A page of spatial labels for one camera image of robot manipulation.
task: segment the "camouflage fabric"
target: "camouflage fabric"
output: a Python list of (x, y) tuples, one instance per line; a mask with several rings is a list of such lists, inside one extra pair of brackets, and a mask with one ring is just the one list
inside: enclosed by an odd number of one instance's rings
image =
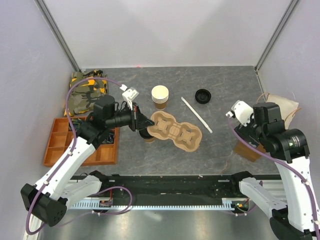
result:
[[(82, 79), (90, 77), (107, 78), (102, 70), (86, 71), (86, 72), (73, 72), (70, 80), (70, 88)], [(68, 110), (70, 116), (83, 114), (91, 111), (94, 108), (94, 103), (98, 97), (107, 94), (107, 81), (106, 80), (88, 80), (81, 83), (71, 93), (68, 101)]]

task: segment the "wooden organizer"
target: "wooden organizer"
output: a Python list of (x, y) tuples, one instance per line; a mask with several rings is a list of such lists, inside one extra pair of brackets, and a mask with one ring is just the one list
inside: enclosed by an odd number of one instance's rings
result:
[[(85, 120), (86, 117), (72, 117)], [(111, 130), (114, 133), (113, 144), (102, 144), (89, 156), (82, 166), (110, 165), (117, 163), (119, 128)], [(66, 117), (55, 118), (53, 121), (50, 138), (46, 147), (43, 165), (52, 167), (69, 147), (74, 138), (72, 131), (69, 131), (69, 123)]]

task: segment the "stack of paper cups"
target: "stack of paper cups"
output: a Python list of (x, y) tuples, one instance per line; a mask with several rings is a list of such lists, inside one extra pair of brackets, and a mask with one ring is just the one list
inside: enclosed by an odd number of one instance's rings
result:
[(155, 86), (151, 91), (151, 95), (154, 105), (158, 110), (163, 110), (166, 108), (169, 98), (168, 88), (162, 85)]

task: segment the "brown box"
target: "brown box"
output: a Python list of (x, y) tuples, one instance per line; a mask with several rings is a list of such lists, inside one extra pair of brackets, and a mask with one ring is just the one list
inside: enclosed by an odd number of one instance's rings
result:
[[(266, 153), (266, 150), (264, 149), (264, 147), (261, 144), (256, 149), (262, 153)], [(248, 148), (246, 145), (244, 145), (240, 141), (237, 142), (233, 151), (235, 153), (239, 154), (240, 156), (248, 159), (251, 162), (255, 162), (256, 160), (258, 160), (261, 157), (260, 154), (252, 151), (250, 148)]]
[[(85, 120), (86, 117), (72, 117)], [(111, 130), (114, 133), (113, 144), (102, 144), (89, 156), (82, 166), (110, 165), (117, 163), (117, 153), (119, 144), (119, 128)], [(73, 139), (72, 131), (69, 131), (69, 123), (66, 117), (55, 118), (53, 121), (50, 137), (46, 147), (43, 165), (52, 167), (67, 150)]]

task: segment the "robotic arm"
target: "robotic arm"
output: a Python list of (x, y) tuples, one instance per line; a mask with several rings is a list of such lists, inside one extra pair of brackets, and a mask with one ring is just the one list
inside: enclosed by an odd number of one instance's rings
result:
[[(41, 186), (45, 184), (32, 214), (52, 227), (59, 223), (69, 207), (100, 190), (105, 176), (99, 172), (92, 172), (82, 181), (69, 187), (66, 185), (80, 165), (108, 138), (111, 129), (129, 126), (134, 132), (155, 124), (144, 116), (139, 106), (132, 101), (137, 94), (138, 92), (134, 88), (128, 89), (122, 94), (126, 100), (123, 109), (118, 109), (119, 104), (110, 95), (104, 95), (94, 103), (93, 112), (89, 114), (76, 132), (76, 145), (73, 152), (70, 152), (73, 145), (72, 140), (64, 154), (41, 179), (34, 185), (27, 183), (21, 189), (23, 203), (27, 211)], [(68, 154), (70, 156), (67, 161), (58, 169), (50, 183), (47, 182), (48, 176), (57, 169)]]
[[(272, 102), (258, 103), (252, 108), (237, 101), (226, 115), (239, 120), (240, 124), (234, 130), (243, 140), (254, 147), (262, 144), (271, 157), (283, 161), (283, 164), (275, 164), (282, 178), (287, 204), (273, 197), (249, 172), (232, 176), (233, 190), (248, 196), (262, 209), (280, 240), (311, 240), (315, 235), (315, 217), (305, 184), (310, 186), (312, 193), (314, 188), (305, 135), (298, 129), (286, 130), (280, 108)], [(307, 182), (303, 183), (286, 166), (300, 173)]]

